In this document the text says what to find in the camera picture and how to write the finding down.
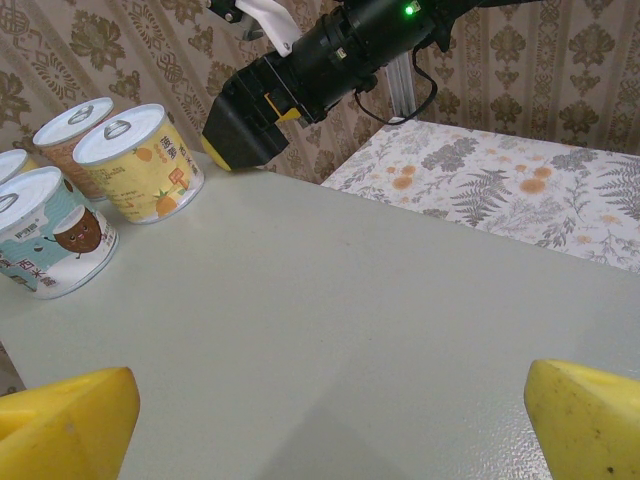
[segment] floral tablecloth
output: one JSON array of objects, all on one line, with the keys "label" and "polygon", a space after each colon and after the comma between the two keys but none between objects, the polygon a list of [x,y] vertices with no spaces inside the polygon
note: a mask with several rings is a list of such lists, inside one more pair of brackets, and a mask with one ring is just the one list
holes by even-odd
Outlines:
[{"label": "floral tablecloth", "polygon": [[640,157],[409,121],[323,185],[640,273]]}]

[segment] cable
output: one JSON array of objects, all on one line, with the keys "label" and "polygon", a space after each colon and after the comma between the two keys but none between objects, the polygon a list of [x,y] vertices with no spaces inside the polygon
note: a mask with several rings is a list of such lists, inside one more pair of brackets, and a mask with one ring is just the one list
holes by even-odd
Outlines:
[{"label": "cable", "polygon": [[397,122],[388,122],[386,120],[383,120],[382,118],[378,117],[377,115],[375,115],[374,113],[370,112],[369,110],[367,110],[366,108],[364,108],[362,106],[362,103],[360,102],[360,94],[359,92],[356,90],[353,93],[353,96],[356,100],[356,103],[358,104],[358,106],[360,107],[360,109],[366,113],[367,115],[369,115],[371,118],[374,118],[375,120],[385,124],[385,125],[402,125],[405,122],[408,122],[409,120],[417,117],[418,115],[420,115],[422,112],[424,112],[427,107],[429,105],[431,105],[431,103],[433,103],[433,101],[436,98],[436,95],[438,93],[438,84],[436,83],[436,81],[431,78],[429,76],[429,74],[427,72],[425,72],[424,70],[422,70],[419,66],[418,66],[418,60],[417,60],[417,54],[418,51],[420,51],[423,48],[422,44],[418,44],[413,48],[413,51],[411,52],[411,63],[413,63],[413,69],[415,70],[415,72],[420,75],[422,78],[426,78],[427,80],[429,80],[431,82],[431,93],[429,93],[429,96],[427,97],[427,99],[422,102],[420,104],[420,106],[418,108],[416,108],[413,112],[411,112],[409,115],[407,115],[406,117],[402,117],[402,120],[398,120]]}]

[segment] yellow can label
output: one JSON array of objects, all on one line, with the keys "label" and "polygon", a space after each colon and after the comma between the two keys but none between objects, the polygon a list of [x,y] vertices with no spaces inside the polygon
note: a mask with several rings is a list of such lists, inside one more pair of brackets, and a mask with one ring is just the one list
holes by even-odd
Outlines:
[{"label": "yellow can label", "polygon": [[180,134],[166,120],[128,153],[84,168],[134,223],[153,222],[178,210],[204,180]]}]

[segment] canned food can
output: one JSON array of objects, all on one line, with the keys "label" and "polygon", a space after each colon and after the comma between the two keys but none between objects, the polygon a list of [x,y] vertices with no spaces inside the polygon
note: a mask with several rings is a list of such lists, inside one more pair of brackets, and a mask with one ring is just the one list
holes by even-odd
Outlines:
[{"label": "canned food can", "polygon": [[202,170],[162,105],[126,110],[89,132],[73,152],[132,223],[162,220],[200,191]]},{"label": "canned food can", "polygon": [[73,107],[47,122],[33,137],[33,143],[51,163],[75,183],[90,200],[103,200],[104,192],[89,174],[73,161],[73,149],[93,127],[115,115],[113,100],[96,98]]},{"label": "canned food can", "polygon": [[21,173],[38,168],[36,161],[25,150],[0,153],[0,185]]},{"label": "canned food can", "polygon": [[0,186],[0,273],[38,298],[79,288],[111,259],[118,234],[56,167]]}]

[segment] wallpaper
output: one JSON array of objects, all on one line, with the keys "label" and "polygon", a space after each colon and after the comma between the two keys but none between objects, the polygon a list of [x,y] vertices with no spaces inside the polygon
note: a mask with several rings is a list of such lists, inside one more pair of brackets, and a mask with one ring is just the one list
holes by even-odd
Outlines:
[{"label": "wallpaper", "polygon": [[[118,109],[161,103],[191,148],[213,99],[234,72],[265,53],[266,40],[241,42],[217,28],[205,0],[0,0],[0,148],[37,153],[34,133],[64,110],[110,96]],[[286,0],[303,31],[334,5]],[[391,115],[386,79],[363,95]],[[268,169],[321,182],[380,125],[351,97],[324,122],[287,122],[291,142]]]},{"label": "wallpaper", "polygon": [[[640,153],[640,3],[545,0],[476,9],[452,49],[419,63],[438,82],[423,119]],[[427,82],[416,81],[418,100]]]}]

